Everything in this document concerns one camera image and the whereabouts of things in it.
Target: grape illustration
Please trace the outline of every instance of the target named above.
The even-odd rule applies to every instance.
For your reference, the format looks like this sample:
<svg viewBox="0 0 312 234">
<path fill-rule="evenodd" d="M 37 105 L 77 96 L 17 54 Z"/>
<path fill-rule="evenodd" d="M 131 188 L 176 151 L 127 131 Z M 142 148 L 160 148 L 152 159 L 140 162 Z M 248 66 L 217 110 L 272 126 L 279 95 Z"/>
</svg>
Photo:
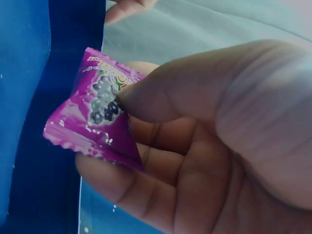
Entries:
<svg viewBox="0 0 312 234">
<path fill-rule="evenodd" d="M 99 90 L 101 88 L 100 84 L 94 84 L 92 85 L 92 88 L 94 88 L 95 90 Z"/>
<path fill-rule="evenodd" d="M 101 77 L 99 78 L 99 81 L 109 81 L 108 79 L 109 79 L 108 76 L 101 76 Z"/>
<path fill-rule="evenodd" d="M 90 119 L 95 123 L 95 124 L 100 124 L 103 120 L 102 115 L 100 114 L 99 111 L 92 112 L 90 115 Z"/>
<path fill-rule="evenodd" d="M 100 109 L 102 107 L 101 100 L 96 99 L 96 100 L 92 101 L 91 106 L 92 106 L 93 111 L 100 111 Z"/>
<path fill-rule="evenodd" d="M 104 109 L 104 118 L 108 121 L 113 121 L 113 113 L 109 108 Z"/>
<path fill-rule="evenodd" d="M 107 107 L 110 110 L 110 112 L 112 112 L 115 115 L 118 115 L 118 105 L 117 105 L 117 103 L 112 101 L 112 102 L 108 103 Z"/>
</svg>

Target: skin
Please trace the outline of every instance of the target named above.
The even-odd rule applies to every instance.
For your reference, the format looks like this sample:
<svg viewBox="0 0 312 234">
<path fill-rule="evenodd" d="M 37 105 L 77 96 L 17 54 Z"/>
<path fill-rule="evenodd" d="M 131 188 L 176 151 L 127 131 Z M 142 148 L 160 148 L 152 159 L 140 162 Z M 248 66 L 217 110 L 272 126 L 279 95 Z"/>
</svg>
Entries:
<svg viewBox="0 0 312 234">
<path fill-rule="evenodd" d="M 112 0 L 116 5 L 107 10 L 105 24 L 113 24 L 132 15 L 152 9 L 158 0 Z"/>
<path fill-rule="evenodd" d="M 311 76 L 311 51 L 275 40 L 169 62 L 119 96 L 146 173 L 77 169 L 166 234 L 310 234 Z"/>
</svg>

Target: purple candy wrapper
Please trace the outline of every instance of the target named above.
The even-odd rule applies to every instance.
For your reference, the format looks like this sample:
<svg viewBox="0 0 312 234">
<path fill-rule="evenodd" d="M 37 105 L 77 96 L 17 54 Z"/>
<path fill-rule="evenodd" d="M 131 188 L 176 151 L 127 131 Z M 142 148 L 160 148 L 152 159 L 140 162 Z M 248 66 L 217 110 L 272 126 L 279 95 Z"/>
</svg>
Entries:
<svg viewBox="0 0 312 234">
<path fill-rule="evenodd" d="M 128 115 L 116 94 L 143 78 L 143 74 L 87 48 L 74 92 L 47 120 L 43 136 L 64 149 L 142 171 Z"/>
</svg>

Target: dark blue fabric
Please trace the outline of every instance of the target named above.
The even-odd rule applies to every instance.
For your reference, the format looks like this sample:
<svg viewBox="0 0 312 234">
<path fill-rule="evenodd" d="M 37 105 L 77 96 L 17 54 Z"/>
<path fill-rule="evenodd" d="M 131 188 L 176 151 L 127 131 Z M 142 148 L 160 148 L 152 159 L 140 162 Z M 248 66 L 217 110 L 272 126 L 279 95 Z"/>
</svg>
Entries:
<svg viewBox="0 0 312 234">
<path fill-rule="evenodd" d="M 104 16 L 105 0 L 0 1 L 0 222 L 20 138 L 0 234 L 77 233 L 73 153 L 42 130 L 69 96 L 85 48 L 101 48 Z"/>
</svg>

